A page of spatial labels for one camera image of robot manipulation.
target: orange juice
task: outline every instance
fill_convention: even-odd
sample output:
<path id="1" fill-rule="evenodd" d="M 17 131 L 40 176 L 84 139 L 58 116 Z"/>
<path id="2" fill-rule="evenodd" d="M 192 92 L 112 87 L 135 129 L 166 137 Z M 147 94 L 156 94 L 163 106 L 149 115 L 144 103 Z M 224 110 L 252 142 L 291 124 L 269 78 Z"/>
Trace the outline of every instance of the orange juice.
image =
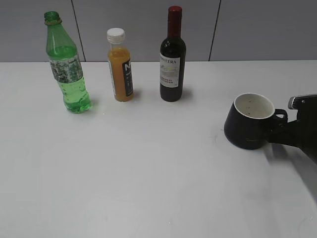
<path id="1" fill-rule="evenodd" d="M 108 61 L 113 93 L 116 100 L 120 102 L 126 102 L 133 98 L 130 52 L 122 45 L 124 37 L 124 30 L 120 28 L 112 28 L 107 31 L 107 39 L 111 45 Z"/>

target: bottle label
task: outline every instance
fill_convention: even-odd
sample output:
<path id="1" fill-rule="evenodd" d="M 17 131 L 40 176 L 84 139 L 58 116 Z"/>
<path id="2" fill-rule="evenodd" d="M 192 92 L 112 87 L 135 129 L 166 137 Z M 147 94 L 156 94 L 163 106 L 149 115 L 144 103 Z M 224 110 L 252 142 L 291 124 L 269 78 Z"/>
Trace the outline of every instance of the bottle label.
<path id="1" fill-rule="evenodd" d="M 108 60 L 109 62 L 109 68 L 110 68 L 110 75 L 111 75 L 111 81 L 112 81 L 112 89 L 113 89 L 113 94 L 116 96 L 116 91 L 115 91 L 115 86 L 114 86 L 114 79 L 113 79 L 113 73 L 112 73 L 112 65 L 111 62 Z"/>
<path id="2" fill-rule="evenodd" d="M 160 83 L 168 88 L 178 87 L 180 58 L 168 58 L 160 55 Z"/>
<path id="3" fill-rule="evenodd" d="M 128 96 L 130 96 L 133 93 L 130 59 L 127 62 L 124 62 L 122 64 L 122 68 L 123 68 L 125 95 L 128 97 Z"/>
<path id="4" fill-rule="evenodd" d="M 65 60 L 50 59 L 50 63 L 54 78 L 60 83 L 73 83 L 84 76 L 78 55 Z"/>

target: white label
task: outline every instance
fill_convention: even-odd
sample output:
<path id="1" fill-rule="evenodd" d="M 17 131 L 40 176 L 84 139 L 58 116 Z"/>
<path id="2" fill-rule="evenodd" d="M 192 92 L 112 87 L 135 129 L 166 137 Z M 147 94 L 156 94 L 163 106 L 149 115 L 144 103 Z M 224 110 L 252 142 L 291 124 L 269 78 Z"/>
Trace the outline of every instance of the white label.
<path id="1" fill-rule="evenodd" d="M 54 78 L 60 83 L 73 83 L 83 77 L 78 55 L 65 60 L 50 59 Z"/>
<path id="2" fill-rule="evenodd" d="M 115 86 L 114 86 L 114 79 L 113 79 L 113 73 L 112 73 L 112 65 L 111 65 L 111 62 L 109 60 L 108 60 L 108 62 L 109 62 L 109 68 L 110 68 L 110 74 L 111 74 L 113 94 L 116 95 Z"/>
<path id="3" fill-rule="evenodd" d="M 178 87 L 180 58 L 160 55 L 159 78 L 161 85 L 168 88 Z"/>

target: glass bottle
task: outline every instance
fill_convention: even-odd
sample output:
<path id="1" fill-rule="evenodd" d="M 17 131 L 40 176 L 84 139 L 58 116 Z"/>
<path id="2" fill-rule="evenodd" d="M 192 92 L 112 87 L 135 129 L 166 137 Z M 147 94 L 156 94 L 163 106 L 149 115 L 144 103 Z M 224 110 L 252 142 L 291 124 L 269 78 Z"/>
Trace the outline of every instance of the glass bottle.
<path id="1" fill-rule="evenodd" d="M 182 8 L 168 9 L 167 38 L 160 46 L 160 96 L 168 102 L 181 98 L 185 69 L 186 45 L 180 37 Z"/>

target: black label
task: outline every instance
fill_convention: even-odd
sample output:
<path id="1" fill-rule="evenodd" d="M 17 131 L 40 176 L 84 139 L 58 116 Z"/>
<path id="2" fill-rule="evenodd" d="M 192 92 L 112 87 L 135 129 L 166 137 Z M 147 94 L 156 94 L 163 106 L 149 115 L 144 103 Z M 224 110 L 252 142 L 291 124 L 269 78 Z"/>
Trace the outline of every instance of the black label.
<path id="1" fill-rule="evenodd" d="M 127 62 L 124 62 L 122 64 L 122 67 L 123 67 L 123 77 L 124 77 L 124 85 L 125 85 L 125 95 L 128 97 L 133 93 L 130 59 Z"/>

